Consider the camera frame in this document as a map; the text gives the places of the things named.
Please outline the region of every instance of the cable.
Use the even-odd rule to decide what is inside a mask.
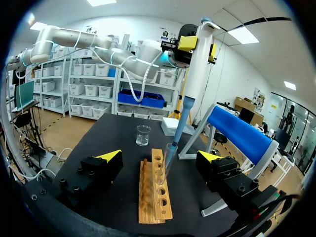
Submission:
[[[56,174],[53,172],[53,171],[51,171],[50,169],[41,169],[35,176],[33,176],[33,177],[28,177],[28,176],[25,176],[24,174],[21,174],[19,171],[17,171],[16,169],[14,169],[12,166],[11,166],[11,164],[8,164],[9,165],[9,167],[12,169],[12,171],[14,171],[15,173],[17,173],[17,174],[19,174],[19,175],[21,175],[22,177],[24,177],[24,178],[26,178],[26,179],[29,179],[29,180],[34,180],[34,179],[37,179],[37,181],[38,181],[38,177],[39,177],[39,175],[43,172],[43,171],[49,171],[49,172],[51,172],[54,176],[56,176]]]
[[[59,159],[67,159],[67,158],[61,158],[61,154],[63,154],[63,152],[64,152],[65,150],[73,151],[73,149],[71,149],[71,148],[65,148],[65,149],[62,150],[62,152],[61,152],[59,155],[58,155],[57,151],[54,151],[54,152],[56,152],[56,154],[58,155],[57,161],[59,161]]]
[[[130,80],[130,78],[129,78],[129,75],[128,75],[126,69],[122,67],[122,65],[127,61],[127,59],[129,59],[129,58],[131,58],[131,57],[134,57],[134,55],[128,57],[127,59],[125,59],[121,65],[115,65],[115,64],[107,63],[106,61],[104,61],[102,58],[100,58],[100,56],[97,54],[97,52],[95,52],[93,49],[90,48],[89,50],[91,50],[91,51],[97,56],[97,58],[98,58],[101,62],[103,62],[103,63],[105,63],[105,64],[107,64],[107,65],[113,66],[113,67],[117,67],[117,68],[121,69],[121,70],[126,74],[127,80],[128,80],[128,84],[129,84],[129,88],[130,88],[130,90],[131,90],[131,92],[132,92],[132,95],[133,95],[134,99],[135,99],[137,102],[141,102],[141,101],[143,100],[144,93],[145,93],[145,83],[146,83],[146,79],[147,79],[147,76],[148,76],[148,73],[149,73],[150,68],[153,66],[153,64],[155,63],[155,61],[163,54],[163,52],[160,52],[160,53],[153,59],[153,61],[150,63],[150,65],[148,66],[148,68],[147,68],[147,70],[146,70],[146,72],[145,72],[145,74],[144,74],[143,83],[142,83],[142,89],[141,89],[141,94],[140,94],[140,97],[139,97],[139,99],[138,99],[138,98],[136,97],[135,93],[134,93],[133,85],[132,85],[132,82],[131,82],[131,80]]]

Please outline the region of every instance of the poster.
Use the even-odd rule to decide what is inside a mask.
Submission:
[[[255,107],[255,112],[261,113],[263,105],[265,103],[265,95],[262,93],[261,90],[258,88],[255,88],[254,94],[253,94],[253,99],[252,99],[252,104],[254,104]]]

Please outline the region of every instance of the glass beaker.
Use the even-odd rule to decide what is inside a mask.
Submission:
[[[151,132],[151,128],[146,125],[138,125],[137,126],[137,137],[136,144],[141,147],[145,147],[149,142],[149,133]]]
[[[173,147],[172,143],[168,143],[163,153],[163,160],[158,165],[159,169],[156,172],[155,181],[157,184],[162,185],[169,173],[171,164],[173,163],[174,156],[177,154],[178,147]]]

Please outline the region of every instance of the black stool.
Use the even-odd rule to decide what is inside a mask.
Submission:
[[[216,141],[214,148],[211,150],[211,153],[216,156],[221,156],[220,152],[216,149],[218,143],[225,144],[227,143],[227,137],[225,137],[222,133],[216,132],[214,134],[214,140]]]

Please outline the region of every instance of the yellow triangle label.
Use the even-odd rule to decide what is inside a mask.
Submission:
[[[96,158],[102,158],[102,159],[106,159],[107,162],[109,162],[117,153],[119,152],[122,152],[122,150],[117,150],[117,151],[114,151],[114,152],[110,152],[110,153],[107,153],[107,154],[103,154],[103,155],[100,155]]]
[[[219,157],[219,156],[216,156],[207,152],[203,152],[203,151],[198,151],[198,152],[200,152],[201,155],[204,156],[209,162],[212,162],[212,160],[215,160],[217,158],[220,158],[220,159],[223,158],[223,157]]]

